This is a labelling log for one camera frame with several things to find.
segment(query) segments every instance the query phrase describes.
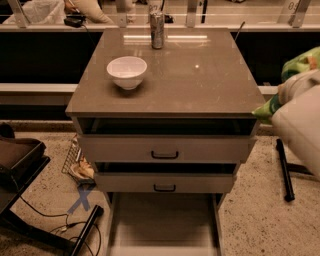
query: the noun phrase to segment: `blue tape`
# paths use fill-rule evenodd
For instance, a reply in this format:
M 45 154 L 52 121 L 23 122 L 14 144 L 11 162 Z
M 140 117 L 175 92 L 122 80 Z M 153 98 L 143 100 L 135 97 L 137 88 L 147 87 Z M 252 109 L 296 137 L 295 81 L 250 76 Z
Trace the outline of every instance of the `blue tape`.
M 72 214 L 79 207 L 80 204 L 82 204 L 84 209 L 88 211 L 90 209 L 90 205 L 87 196 L 90 194 L 90 192 L 94 189 L 95 186 L 96 184 L 90 184 L 87 189 L 84 188 L 84 184 L 78 186 L 79 198 L 67 212 L 69 214 Z

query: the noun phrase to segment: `white bowl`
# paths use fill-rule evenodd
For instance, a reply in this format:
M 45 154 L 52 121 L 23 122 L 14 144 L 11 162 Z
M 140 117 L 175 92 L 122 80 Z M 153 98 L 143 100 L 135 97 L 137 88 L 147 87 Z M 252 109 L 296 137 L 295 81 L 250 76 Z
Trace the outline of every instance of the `white bowl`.
M 114 59 L 107 66 L 112 81 L 125 90 L 136 88 L 142 82 L 146 70 L 147 63 L 133 56 Z

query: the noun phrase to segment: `black chair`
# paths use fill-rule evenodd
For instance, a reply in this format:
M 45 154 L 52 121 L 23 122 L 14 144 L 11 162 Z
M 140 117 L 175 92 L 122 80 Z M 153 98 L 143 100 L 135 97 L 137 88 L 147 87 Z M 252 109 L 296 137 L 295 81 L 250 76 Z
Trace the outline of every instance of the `black chair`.
M 10 210 L 50 162 L 50 158 L 44 155 L 44 150 L 43 142 L 36 139 L 15 139 L 10 126 L 0 125 L 0 226 L 60 249 L 68 255 L 77 255 L 96 218 L 103 214 L 100 206 L 94 207 L 75 242 L 31 226 Z

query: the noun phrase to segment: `black wire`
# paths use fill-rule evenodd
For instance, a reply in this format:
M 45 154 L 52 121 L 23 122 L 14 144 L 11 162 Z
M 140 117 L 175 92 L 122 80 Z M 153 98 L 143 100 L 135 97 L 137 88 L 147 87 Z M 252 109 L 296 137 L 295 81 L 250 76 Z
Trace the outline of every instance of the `black wire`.
M 19 186 L 18 186 L 17 181 L 15 180 L 15 178 L 14 178 L 12 175 L 11 175 L 11 179 L 12 179 L 12 181 L 14 182 L 16 188 L 17 188 L 17 193 L 19 193 Z M 19 195 L 19 197 L 20 197 L 21 200 L 22 200 L 23 202 L 25 202 L 32 210 L 34 210 L 35 212 L 37 212 L 37 213 L 40 214 L 41 216 L 44 216 L 44 217 L 62 217 L 62 216 L 67 216 L 67 217 L 66 217 L 66 225 L 62 225 L 62 226 L 60 226 L 60 227 L 54 228 L 53 230 L 50 231 L 50 233 L 52 233 L 52 232 L 55 231 L 55 230 L 58 230 L 59 228 L 66 227 L 66 228 L 68 229 L 68 228 L 72 228 L 72 227 L 74 227 L 74 226 L 76 226 L 76 225 L 78 225 L 78 224 L 81 224 L 81 223 L 82 223 L 82 224 L 87 223 L 86 221 L 79 221 L 79 222 L 73 222 L 73 223 L 68 224 L 69 214 L 66 214 L 66 213 L 63 213 L 63 214 L 55 214 L 55 215 L 44 214 L 44 213 L 38 211 L 37 209 L 35 209 L 35 208 L 34 208 L 30 203 L 28 203 L 21 195 Z M 100 248 L 101 248 L 101 232 L 100 232 L 99 227 L 98 227 L 96 224 L 94 224 L 94 226 L 96 227 L 96 229 L 97 229 L 97 231 L 98 231 L 98 234 L 99 234 L 99 246 L 98 246 L 98 250 L 97 250 L 97 253 L 96 253 L 96 256 L 98 256 L 98 254 L 99 254 L 99 252 L 100 252 Z M 88 247 L 91 255 L 94 256 L 91 248 L 88 246 L 88 244 L 87 244 L 85 241 L 84 241 L 84 244 Z
M 73 236 L 73 237 L 71 237 L 71 238 L 69 239 L 69 241 L 72 240 L 72 239 L 79 239 L 79 237 L 78 237 L 78 236 Z M 87 248 L 88 248 L 88 250 L 90 251 L 91 255 L 94 256 L 94 254 L 93 254 L 90 246 L 86 243 L 86 241 L 83 241 L 83 243 L 87 246 Z
M 244 26 L 245 23 L 246 23 L 245 21 L 242 22 L 240 28 L 238 29 L 237 35 L 236 35 L 236 37 L 234 38 L 234 41 L 237 41 L 237 38 L 238 38 L 238 36 L 239 36 L 239 34 L 240 34 L 240 31 L 241 31 L 241 29 L 242 29 L 242 27 Z
M 17 188 L 17 192 L 19 193 L 19 186 L 18 186 L 18 183 L 17 181 L 15 180 L 15 178 L 11 175 L 11 179 L 13 180 L 16 188 Z M 54 215 L 48 215 L 48 214 L 44 214 L 40 211 L 38 211 L 36 208 L 34 208 L 29 202 L 27 202 L 22 196 L 21 194 L 19 193 L 19 197 L 21 198 L 21 200 L 26 204 L 28 205 L 32 210 L 34 210 L 36 213 L 40 214 L 41 216 L 44 216 L 44 217 L 62 217 L 62 216 L 67 216 L 66 218 L 66 222 L 67 222 L 67 219 L 68 219 L 68 214 L 66 213 L 63 213 L 63 214 L 54 214 Z
M 164 2 L 165 2 L 165 0 L 162 0 L 162 5 L 161 5 L 161 11 L 163 11 L 163 7 L 164 7 Z
M 96 45 L 96 43 L 93 41 L 93 39 L 92 39 L 92 37 L 91 37 L 91 35 L 90 35 L 90 32 L 89 32 L 88 28 L 86 27 L 86 25 L 83 25 L 83 24 L 82 24 L 81 26 L 86 29 L 87 34 L 88 34 L 88 36 L 89 36 L 89 38 L 90 38 L 90 40 L 91 40 L 91 43 L 92 43 L 92 45 L 93 45 L 93 49 L 95 49 L 97 45 Z

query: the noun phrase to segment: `wire rack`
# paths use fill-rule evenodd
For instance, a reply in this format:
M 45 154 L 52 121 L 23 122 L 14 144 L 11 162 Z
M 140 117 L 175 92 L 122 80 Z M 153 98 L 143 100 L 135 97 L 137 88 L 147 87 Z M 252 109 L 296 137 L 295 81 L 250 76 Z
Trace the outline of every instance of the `wire rack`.
M 80 184 L 93 184 L 93 183 L 95 183 L 93 179 L 90 179 L 90 178 L 80 179 L 80 178 L 72 175 L 71 166 L 75 163 L 78 163 L 81 156 L 82 156 L 81 148 L 79 147 L 78 143 L 75 143 L 74 141 L 72 141 L 61 172 L 69 175 L 72 179 L 75 180 L 75 182 L 77 182 L 78 185 L 80 185 Z

